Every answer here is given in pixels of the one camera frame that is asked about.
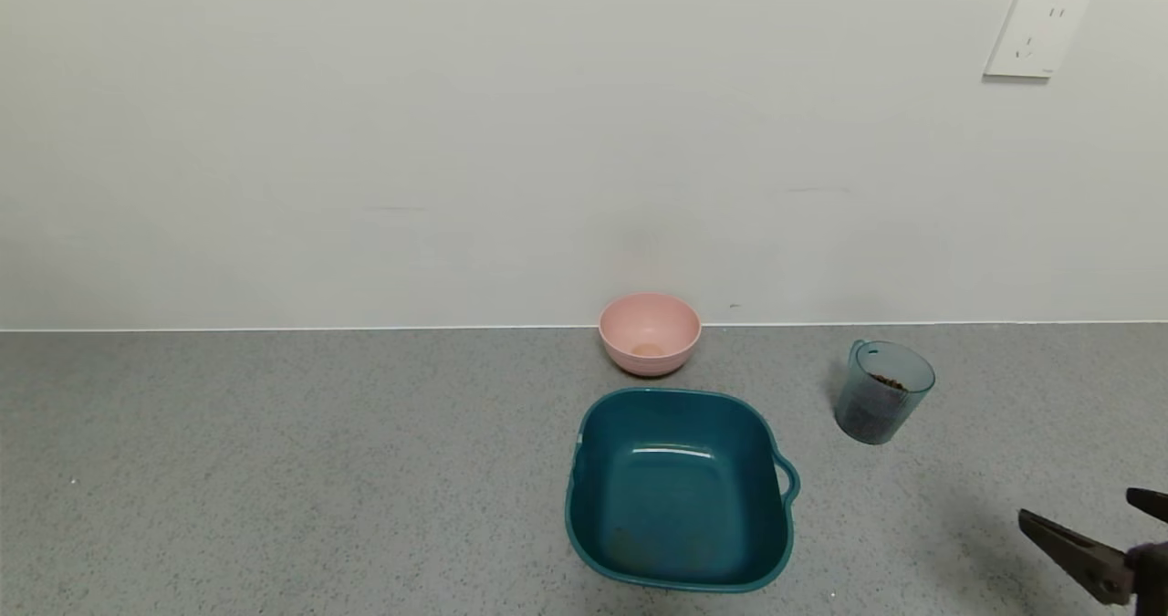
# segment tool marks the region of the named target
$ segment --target cup handle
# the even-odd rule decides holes
[[[871,342],[871,340],[856,340],[855,342],[851,342],[851,349],[848,351],[848,367],[851,367],[853,365],[856,364],[856,349],[867,345],[868,342]]]
[[[778,449],[774,449],[773,451],[774,451],[776,465],[783,469],[784,473],[786,473],[787,476],[787,482],[790,482],[791,484],[790,486],[787,486],[787,492],[781,493],[779,496],[783,498],[783,505],[790,508],[791,503],[797,497],[799,497],[799,489],[801,487],[799,482],[799,473],[795,471],[795,466],[791,465],[791,462],[784,458],[781,454],[779,454]]]

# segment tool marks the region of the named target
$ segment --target bowl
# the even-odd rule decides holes
[[[625,372],[660,376],[694,353],[702,323],[689,304],[659,292],[626,295],[600,313],[604,348]]]
[[[580,423],[564,521],[576,553],[602,575],[743,593],[786,566],[798,494],[799,475],[745,402],[626,388],[600,399]]]

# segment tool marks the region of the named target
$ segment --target food residue in bowl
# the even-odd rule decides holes
[[[641,342],[633,347],[632,354],[638,357],[663,357],[665,349],[660,345],[654,345],[654,342]]]

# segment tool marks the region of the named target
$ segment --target white wall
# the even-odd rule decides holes
[[[1168,319],[1168,0],[1009,1],[0,0],[0,326]]]

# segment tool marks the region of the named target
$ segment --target dark granules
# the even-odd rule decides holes
[[[869,376],[888,386],[889,388],[897,388],[897,390],[908,390],[908,388],[904,387],[904,383],[901,383],[896,379],[889,379],[888,376],[881,374],[869,374]]]
[[[896,379],[880,374],[869,376],[881,385],[862,381],[851,386],[851,399],[836,420],[853,438],[878,445],[889,442],[899,428],[906,389]]]

